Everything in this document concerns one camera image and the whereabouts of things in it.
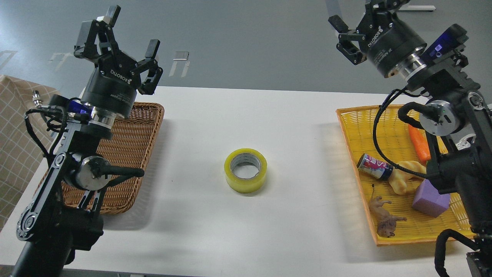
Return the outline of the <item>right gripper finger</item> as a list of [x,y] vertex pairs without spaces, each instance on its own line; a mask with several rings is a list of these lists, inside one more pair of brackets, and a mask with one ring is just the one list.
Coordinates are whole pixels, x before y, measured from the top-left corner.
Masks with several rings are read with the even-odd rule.
[[397,11],[410,0],[366,0],[364,17],[373,18],[379,13],[397,17]]
[[366,35],[359,30],[349,29],[338,15],[330,16],[328,22],[338,33],[337,50],[353,65],[366,61],[367,55],[354,44],[354,42],[365,42]]

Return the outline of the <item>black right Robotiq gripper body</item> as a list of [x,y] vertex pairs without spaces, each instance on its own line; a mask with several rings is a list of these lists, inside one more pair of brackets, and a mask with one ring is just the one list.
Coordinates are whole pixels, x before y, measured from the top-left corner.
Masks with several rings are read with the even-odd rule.
[[414,53],[421,53],[427,43],[396,13],[365,12],[356,30],[365,39],[359,42],[360,51],[388,78],[396,66]]

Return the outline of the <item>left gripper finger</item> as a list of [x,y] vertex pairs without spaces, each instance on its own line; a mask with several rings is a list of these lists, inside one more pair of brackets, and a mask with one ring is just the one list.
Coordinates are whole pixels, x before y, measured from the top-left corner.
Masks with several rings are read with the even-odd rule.
[[110,6],[106,15],[81,24],[73,55],[99,65],[104,57],[116,58],[120,49],[116,42],[113,28],[118,19],[121,7]]
[[137,62],[135,67],[130,70],[133,79],[131,86],[141,95],[153,95],[162,77],[163,70],[156,60],[159,46],[160,41],[158,39],[151,39],[144,60]]

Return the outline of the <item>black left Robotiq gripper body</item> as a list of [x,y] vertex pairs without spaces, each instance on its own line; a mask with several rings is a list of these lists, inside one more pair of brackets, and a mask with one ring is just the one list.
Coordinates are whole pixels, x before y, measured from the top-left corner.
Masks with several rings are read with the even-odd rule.
[[136,60],[126,53],[80,57],[95,64],[81,101],[128,119],[136,98],[136,81],[131,74]]

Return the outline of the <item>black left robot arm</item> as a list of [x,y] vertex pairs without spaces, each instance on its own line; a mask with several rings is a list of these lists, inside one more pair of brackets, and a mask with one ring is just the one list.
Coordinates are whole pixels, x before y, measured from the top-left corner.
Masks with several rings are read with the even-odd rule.
[[121,7],[81,25],[74,56],[95,68],[81,98],[52,96],[45,105],[38,91],[25,112],[27,131],[47,160],[48,170],[16,225],[26,244],[11,277],[58,277],[77,250],[89,251],[103,235],[100,210],[106,191],[144,175],[139,168],[111,165],[97,148],[112,138],[118,118],[128,119],[137,93],[152,95],[162,76],[152,39],[145,58],[121,51],[113,28]]

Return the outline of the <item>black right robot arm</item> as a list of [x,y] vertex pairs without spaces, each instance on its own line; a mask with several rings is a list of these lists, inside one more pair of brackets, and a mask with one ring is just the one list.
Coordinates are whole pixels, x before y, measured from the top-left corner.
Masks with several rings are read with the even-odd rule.
[[383,77],[401,75],[407,82],[395,89],[382,105],[383,111],[401,93],[419,97],[427,93],[425,105],[410,102],[399,109],[399,119],[426,132],[430,161],[427,179],[441,194],[460,194],[474,239],[448,229],[436,240],[434,264],[446,277],[445,245],[454,238],[472,249],[466,255],[473,277],[491,276],[492,177],[491,110],[480,85],[462,71],[468,65],[463,54],[468,39],[457,23],[434,43],[425,41],[397,16],[406,0],[367,0],[364,15],[355,29],[338,16],[329,23],[338,32],[337,49],[351,63],[370,61]]

